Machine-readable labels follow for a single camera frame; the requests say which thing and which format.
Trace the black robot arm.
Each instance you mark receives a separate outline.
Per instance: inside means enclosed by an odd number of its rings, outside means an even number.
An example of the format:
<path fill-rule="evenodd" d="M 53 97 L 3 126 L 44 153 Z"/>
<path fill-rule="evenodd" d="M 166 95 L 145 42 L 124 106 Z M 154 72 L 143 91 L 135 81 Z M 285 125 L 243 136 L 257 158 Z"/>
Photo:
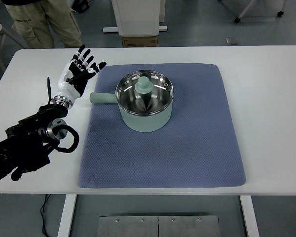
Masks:
<path fill-rule="evenodd" d="M 40 169 L 50 163 L 48 155 L 54 149 L 71 152 L 71 148 L 59 148 L 60 141 L 41 130 L 54 119 L 64 118 L 67 114 L 66 107 L 49 104 L 8 128 L 7 138 L 0 142 L 0 179 L 11 174 L 11 179 L 17 181 L 23 173 Z"/>

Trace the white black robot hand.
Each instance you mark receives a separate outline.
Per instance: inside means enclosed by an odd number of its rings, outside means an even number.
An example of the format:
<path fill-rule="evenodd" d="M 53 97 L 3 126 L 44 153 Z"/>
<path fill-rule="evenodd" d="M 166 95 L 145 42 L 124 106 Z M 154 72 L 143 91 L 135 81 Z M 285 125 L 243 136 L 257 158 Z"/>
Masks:
<path fill-rule="evenodd" d="M 59 82 L 59 89 L 51 98 L 53 104 L 60 104 L 70 109 L 80 98 L 88 81 L 106 66 L 106 62 L 93 62 L 91 50 L 82 45 L 65 66 Z"/>

